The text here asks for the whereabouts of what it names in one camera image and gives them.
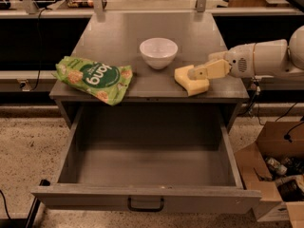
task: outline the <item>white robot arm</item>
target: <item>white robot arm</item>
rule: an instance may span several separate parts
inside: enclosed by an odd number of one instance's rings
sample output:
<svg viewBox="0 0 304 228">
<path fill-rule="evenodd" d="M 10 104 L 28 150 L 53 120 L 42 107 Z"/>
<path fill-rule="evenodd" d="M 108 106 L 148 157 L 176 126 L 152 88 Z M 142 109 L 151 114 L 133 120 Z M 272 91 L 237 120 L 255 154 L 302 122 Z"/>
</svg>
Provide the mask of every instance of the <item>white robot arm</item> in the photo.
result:
<svg viewBox="0 0 304 228">
<path fill-rule="evenodd" d="M 210 54 L 208 59 L 213 64 L 217 60 L 222 64 L 224 60 L 230 66 L 229 74 L 238 78 L 273 76 L 304 80 L 304 26 L 294 32 L 289 45 L 286 40 L 240 45 Z M 199 79 L 200 75 L 205 77 L 204 71 L 209 62 L 191 69 L 189 79 Z"/>
</svg>

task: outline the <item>cardboard box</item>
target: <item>cardboard box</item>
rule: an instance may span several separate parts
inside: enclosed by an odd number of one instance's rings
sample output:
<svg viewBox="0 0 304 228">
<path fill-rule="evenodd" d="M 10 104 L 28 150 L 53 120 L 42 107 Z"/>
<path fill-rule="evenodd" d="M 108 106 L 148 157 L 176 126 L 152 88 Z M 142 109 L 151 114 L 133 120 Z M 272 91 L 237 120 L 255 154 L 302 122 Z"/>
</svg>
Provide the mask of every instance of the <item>cardboard box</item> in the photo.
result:
<svg viewBox="0 0 304 228">
<path fill-rule="evenodd" d="M 304 124 L 290 131 L 291 141 L 284 136 L 300 122 L 267 122 L 256 141 L 235 153 L 239 173 L 248 190 L 260 190 L 262 199 L 253 208 L 257 221 L 289 220 L 293 227 L 304 227 L 304 201 L 284 202 L 263 156 L 277 160 L 283 157 L 304 159 Z"/>
</svg>

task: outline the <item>concrete floor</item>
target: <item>concrete floor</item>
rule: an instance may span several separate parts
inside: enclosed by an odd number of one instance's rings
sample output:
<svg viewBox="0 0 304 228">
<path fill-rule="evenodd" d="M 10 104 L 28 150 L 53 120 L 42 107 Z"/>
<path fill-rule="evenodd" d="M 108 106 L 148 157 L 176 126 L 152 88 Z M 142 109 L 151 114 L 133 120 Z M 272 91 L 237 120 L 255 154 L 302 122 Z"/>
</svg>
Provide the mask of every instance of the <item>concrete floor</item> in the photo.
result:
<svg viewBox="0 0 304 228">
<path fill-rule="evenodd" d="M 261 123 L 274 121 L 292 104 L 262 104 Z M 299 121 L 304 115 L 298 104 L 281 121 Z M 256 116 L 238 117 L 229 137 L 234 151 L 252 143 L 262 125 Z M 54 181 L 60 153 L 67 141 L 68 128 L 56 106 L 0 106 L 0 188 L 7 198 L 12 218 L 25 218 L 33 201 L 30 189 L 41 179 Z M 0 199 L 0 219 L 6 217 Z M 142 214 L 131 212 L 58 211 L 43 204 L 35 227 L 291 227 L 289 221 L 257 223 L 252 212 L 225 214 Z"/>
</svg>

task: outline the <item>gray tabletop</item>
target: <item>gray tabletop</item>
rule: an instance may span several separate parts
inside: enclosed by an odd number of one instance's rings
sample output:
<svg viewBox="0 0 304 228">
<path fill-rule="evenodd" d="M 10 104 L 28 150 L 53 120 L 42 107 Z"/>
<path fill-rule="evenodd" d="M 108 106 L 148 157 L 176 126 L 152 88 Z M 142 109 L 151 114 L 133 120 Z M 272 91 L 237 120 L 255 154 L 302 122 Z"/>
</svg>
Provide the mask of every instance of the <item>gray tabletop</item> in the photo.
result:
<svg viewBox="0 0 304 228">
<path fill-rule="evenodd" d="M 179 47 L 177 57 L 166 69 L 153 69 L 142 59 L 139 46 L 142 41 L 153 37 L 171 39 Z M 100 17 L 92 16 L 72 56 L 113 66 L 132 65 L 134 77 L 125 101 L 147 98 L 243 101 L 248 98 L 247 91 L 240 79 L 231 76 L 211 80 L 207 92 L 193 97 L 188 97 L 174 80 L 175 68 L 203 64 L 208 54 L 224 50 L 226 46 L 210 13 L 189 10 L 107 11 Z M 56 83 L 50 97 L 68 101 L 95 100 L 61 82 Z"/>
</svg>

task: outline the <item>bowl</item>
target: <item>bowl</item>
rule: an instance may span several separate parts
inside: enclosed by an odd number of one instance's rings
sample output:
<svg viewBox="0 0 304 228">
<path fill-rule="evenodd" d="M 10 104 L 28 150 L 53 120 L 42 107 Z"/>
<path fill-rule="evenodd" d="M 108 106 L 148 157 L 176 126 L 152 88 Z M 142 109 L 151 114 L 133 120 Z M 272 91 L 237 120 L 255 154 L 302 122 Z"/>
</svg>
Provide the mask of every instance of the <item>bowl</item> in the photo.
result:
<svg viewBox="0 0 304 228">
<path fill-rule="evenodd" d="M 178 45 L 165 38 L 151 38 L 140 45 L 144 61 L 154 69 L 163 69 L 171 64 L 177 55 Z"/>
</svg>

